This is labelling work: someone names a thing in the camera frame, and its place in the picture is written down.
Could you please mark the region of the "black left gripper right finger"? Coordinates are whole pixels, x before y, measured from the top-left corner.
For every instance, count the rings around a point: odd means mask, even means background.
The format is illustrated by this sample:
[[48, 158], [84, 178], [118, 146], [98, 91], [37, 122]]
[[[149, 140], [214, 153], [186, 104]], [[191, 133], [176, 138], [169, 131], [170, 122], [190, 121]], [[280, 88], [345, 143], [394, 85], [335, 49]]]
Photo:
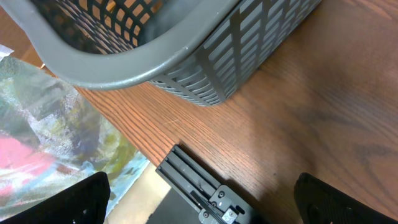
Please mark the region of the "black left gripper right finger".
[[306, 172], [295, 183], [294, 200], [304, 224], [397, 224]]

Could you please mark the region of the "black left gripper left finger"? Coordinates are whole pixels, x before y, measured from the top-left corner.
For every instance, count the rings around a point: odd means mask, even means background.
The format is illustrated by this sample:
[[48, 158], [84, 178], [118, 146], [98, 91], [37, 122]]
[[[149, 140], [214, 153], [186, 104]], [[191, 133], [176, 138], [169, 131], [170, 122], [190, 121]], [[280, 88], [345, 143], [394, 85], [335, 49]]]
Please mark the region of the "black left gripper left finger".
[[110, 198], [105, 172], [97, 172], [1, 224], [103, 224]]

